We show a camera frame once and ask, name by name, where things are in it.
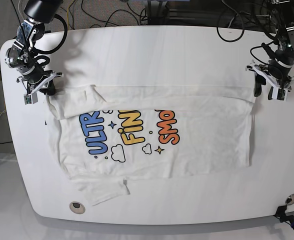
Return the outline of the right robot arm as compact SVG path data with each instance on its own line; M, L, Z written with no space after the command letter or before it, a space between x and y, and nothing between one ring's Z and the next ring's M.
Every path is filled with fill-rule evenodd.
M27 18L18 22L16 39L6 52L5 63L20 73L16 81L24 86L28 103L31 102L32 94L37 92L53 96L56 93L53 79L63 76L61 72L45 70L45 66L50 63L48 55L57 52L68 35L66 21L57 14L62 3L62 0L29 0L24 8ZM35 47L36 42L44 36L45 25L53 19L63 25L62 39L55 48L40 50Z

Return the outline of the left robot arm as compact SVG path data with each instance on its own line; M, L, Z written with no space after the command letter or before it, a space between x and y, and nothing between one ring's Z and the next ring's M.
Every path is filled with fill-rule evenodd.
M250 49L258 62L246 66L254 72L254 97L262 93L262 86L270 85L269 100L285 101L294 85L290 71L294 66L294 4L292 0L270 0L267 4L270 20L275 24L275 36L269 43Z

